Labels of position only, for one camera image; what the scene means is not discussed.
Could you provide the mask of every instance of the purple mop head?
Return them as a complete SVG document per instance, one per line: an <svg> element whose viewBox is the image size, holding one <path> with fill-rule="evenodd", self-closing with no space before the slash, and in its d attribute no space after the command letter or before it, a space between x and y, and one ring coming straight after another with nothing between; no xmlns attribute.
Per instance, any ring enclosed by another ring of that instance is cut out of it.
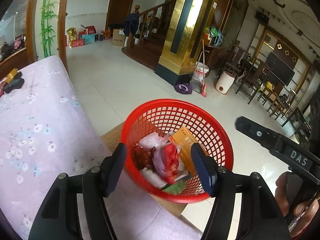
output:
<svg viewBox="0 0 320 240"><path fill-rule="evenodd" d="M190 95L192 93L192 88L190 83L176 84L174 90L182 95Z"/></svg>

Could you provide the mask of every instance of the black pillar base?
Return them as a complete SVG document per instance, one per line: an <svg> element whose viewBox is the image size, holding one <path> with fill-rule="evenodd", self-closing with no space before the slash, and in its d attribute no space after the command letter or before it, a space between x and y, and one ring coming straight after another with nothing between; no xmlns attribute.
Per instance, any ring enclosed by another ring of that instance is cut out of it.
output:
<svg viewBox="0 0 320 240"><path fill-rule="evenodd" d="M166 67L162 66L159 63L157 64L157 67L156 67L156 74L173 86L178 83L179 84L189 83L193 76L193 73L179 76L176 73L172 72L170 69L167 69Z"/></svg>

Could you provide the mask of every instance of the stair railing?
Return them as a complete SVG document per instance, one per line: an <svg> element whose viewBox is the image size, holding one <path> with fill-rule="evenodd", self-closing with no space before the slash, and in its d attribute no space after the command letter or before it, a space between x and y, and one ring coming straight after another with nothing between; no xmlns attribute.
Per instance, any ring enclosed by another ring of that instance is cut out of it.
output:
<svg viewBox="0 0 320 240"><path fill-rule="evenodd" d="M145 26L147 20L150 21L149 28L148 28L148 30L149 30L149 35L148 36L150 36L150 34L152 33L152 30L154 28L154 20L156 18L156 14L157 14L158 9L160 7L162 7L162 9L168 8L168 13L167 13L167 15L164 15L164 13L161 14L157 29L159 29L163 23L164 23L164 28L165 29L169 28L169 24L170 24L170 21L171 21L171 16L172 16L176 1L177 0L171 0L169 2L165 2L165 3L159 4L159 5L155 6L155 7L151 8L151 9L148 9L148 10L145 10L145 11L143 11L141 13L139 12L140 6L139 5L135 5L134 6L134 9L135 9L134 13L138 14L139 17L143 16L143 19L142 19L142 30L140 31L140 37L139 37L139 43L138 43L139 45L142 42L143 33L145 32L144 26ZM129 48L133 48L133 46L134 46L134 37L133 37L132 33L129 34L129 38L128 38L128 41L127 41L127 46Z"/></svg>

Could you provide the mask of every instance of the dark jacket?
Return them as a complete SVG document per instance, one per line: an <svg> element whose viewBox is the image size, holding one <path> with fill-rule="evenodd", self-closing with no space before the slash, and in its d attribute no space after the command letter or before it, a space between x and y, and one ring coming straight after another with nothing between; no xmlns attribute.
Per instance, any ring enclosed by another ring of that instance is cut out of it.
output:
<svg viewBox="0 0 320 240"><path fill-rule="evenodd" d="M129 36L130 33L133 36L136 34L139 27L139 16L136 13L129 14L126 19L124 20L124 35L126 37Z"/></svg>

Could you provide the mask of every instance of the hand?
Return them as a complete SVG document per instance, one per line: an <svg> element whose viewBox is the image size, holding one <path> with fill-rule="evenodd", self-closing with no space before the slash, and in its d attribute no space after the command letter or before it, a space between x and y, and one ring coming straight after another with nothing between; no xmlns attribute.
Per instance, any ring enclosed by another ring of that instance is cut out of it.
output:
<svg viewBox="0 0 320 240"><path fill-rule="evenodd" d="M287 183L287 174L289 172L282 173L276 181L276 193L275 199L281 209L283 216L286 216L289 212L289 203L287 201L287 197L285 195L286 183ZM293 213L295 216L298 216L302 210L308 205L309 201L305 201L300 203L294 209ZM319 209L319 203L315 200L311 206L308 208L307 212L303 215L303 217L299 220L298 224L291 231L291 237L298 236L311 222L313 217L316 215Z"/></svg>

